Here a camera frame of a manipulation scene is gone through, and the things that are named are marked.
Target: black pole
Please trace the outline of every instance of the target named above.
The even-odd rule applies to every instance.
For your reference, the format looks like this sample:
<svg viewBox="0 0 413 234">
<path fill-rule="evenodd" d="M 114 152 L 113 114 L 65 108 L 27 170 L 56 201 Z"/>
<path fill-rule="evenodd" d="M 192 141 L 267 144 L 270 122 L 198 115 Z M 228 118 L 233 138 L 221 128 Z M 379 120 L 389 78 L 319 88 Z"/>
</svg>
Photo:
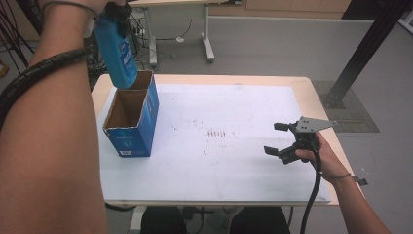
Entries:
<svg viewBox="0 0 413 234">
<path fill-rule="evenodd" d="M 33 0 L 16 0 L 18 2 L 21 10 L 27 16 L 33 28 L 36 30 L 37 34 L 42 34 L 43 23 L 42 17 L 39 9 Z"/>
<path fill-rule="evenodd" d="M 392 31 L 395 24 L 407 9 L 408 4 L 410 4 L 410 1 L 411 0 L 389 1 L 385 9 L 368 29 L 329 93 L 321 96 L 324 107 L 344 108 L 342 99 L 346 95 L 346 92 Z"/>
</svg>

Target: table leg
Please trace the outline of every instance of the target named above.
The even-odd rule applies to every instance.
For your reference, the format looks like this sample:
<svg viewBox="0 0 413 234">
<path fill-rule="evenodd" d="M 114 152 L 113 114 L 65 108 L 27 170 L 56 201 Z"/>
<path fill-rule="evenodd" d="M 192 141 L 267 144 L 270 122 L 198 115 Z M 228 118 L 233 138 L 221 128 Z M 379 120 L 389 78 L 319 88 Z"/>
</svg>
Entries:
<svg viewBox="0 0 413 234">
<path fill-rule="evenodd" d="M 405 20 L 403 19 L 399 19 L 398 22 L 404 27 L 406 28 L 410 33 L 413 34 L 413 26 L 410 25 L 410 23 L 412 23 L 413 21 L 413 11 L 407 16 L 407 18 Z"/>
<path fill-rule="evenodd" d="M 156 39 L 155 36 L 152 35 L 152 29 L 150 25 L 150 13 L 147 7 L 143 8 L 143 14 L 145 16 L 146 33 L 148 34 L 149 41 L 149 63 L 151 64 L 151 66 L 155 67 L 158 63 L 158 58 L 156 55 Z"/>
<path fill-rule="evenodd" d="M 208 4 L 204 4 L 205 6 L 205 12 L 204 12 L 204 33 L 202 33 L 203 41 L 204 41 L 204 46 L 206 48 L 206 57 L 210 62 L 213 62 L 215 60 L 215 55 L 213 54 L 212 47 L 209 42 L 209 35 L 208 35 L 208 16 L 209 16 L 209 6 Z"/>
</svg>

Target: metal stand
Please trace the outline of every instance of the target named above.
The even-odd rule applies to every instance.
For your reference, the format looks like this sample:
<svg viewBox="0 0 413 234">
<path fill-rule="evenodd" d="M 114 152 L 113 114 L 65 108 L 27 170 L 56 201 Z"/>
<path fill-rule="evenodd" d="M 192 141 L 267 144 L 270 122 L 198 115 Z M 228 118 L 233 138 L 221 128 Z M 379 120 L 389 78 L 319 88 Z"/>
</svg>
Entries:
<svg viewBox="0 0 413 234">
<path fill-rule="evenodd" d="M 209 42 L 209 24 L 208 24 L 208 17 L 209 17 L 209 7 L 208 4 L 204 4 L 205 12 L 204 12 L 204 33 L 201 34 L 203 37 L 204 47 L 206 48 L 206 57 L 210 62 L 215 60 L 215 55 L 213 54 L 212 47 Z"/>
<path fill-rule="evenodd" d="M 151 64 L 152 67 L 155 67 L 158 63 L 158 58 L 156 56 L 156 39 L 155 36 L 152 34 L 152 29 L 150 26 L 150 15 L 149 15 L 149 9 L 142 8 L 143 9 L 143 14 L 145 16 L 145 21 L 146 21 L 146 31 L 148 33 L 148 40 L 149 40 L 149 63 Z"/>
<path fill-rule="evenodd" d="M 321 95 L 321 101 L 324 107 L 344 108 L 342 99 L 346 92 L 392 31 L 408 4 L 410 4 L 410 0 L 389 1 L 389 4 L 384 8 L 378 18 L 374 20 L 370 29 L 368 29 L 330 92 L 326 95 Z"/>
</svg>

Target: whiteboard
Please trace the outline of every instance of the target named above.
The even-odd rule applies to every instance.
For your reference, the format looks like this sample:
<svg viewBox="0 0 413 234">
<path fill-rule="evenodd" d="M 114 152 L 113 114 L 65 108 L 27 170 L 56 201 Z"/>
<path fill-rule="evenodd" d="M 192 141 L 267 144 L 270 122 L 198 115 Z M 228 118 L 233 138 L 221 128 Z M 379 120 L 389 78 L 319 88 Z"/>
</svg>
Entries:
<svg viewBox="0 0 413 234">
<path fill-rule="evenodd" d="M 290 87 L 157 85 L 160 107 L 152 153 L 120 158 L 102 130 L 115 88 L 97 119 L 104 199 L 144 203 L 303 203 L 315 170 L 300 161 L 284 165 L 264 145 L 284 149 L 300 110 Z M 316 203 L 330 196 L 321 181 Z"/>
</svg>

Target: open box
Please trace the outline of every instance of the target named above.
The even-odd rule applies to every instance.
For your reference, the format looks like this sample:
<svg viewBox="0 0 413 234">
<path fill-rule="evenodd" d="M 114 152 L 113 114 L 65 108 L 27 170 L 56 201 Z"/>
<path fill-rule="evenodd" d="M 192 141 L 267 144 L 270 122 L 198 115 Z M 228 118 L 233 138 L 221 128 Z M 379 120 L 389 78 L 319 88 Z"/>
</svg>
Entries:
<svg viewBox="0 0 413 234">
<path fill-rule="evenodd" d="M 158 109 L 152 71 L 138 71 L 138 77 L 130 88 L 116 91 L 103 130 L 119 156 L 150 156 Z"/>
</svg>

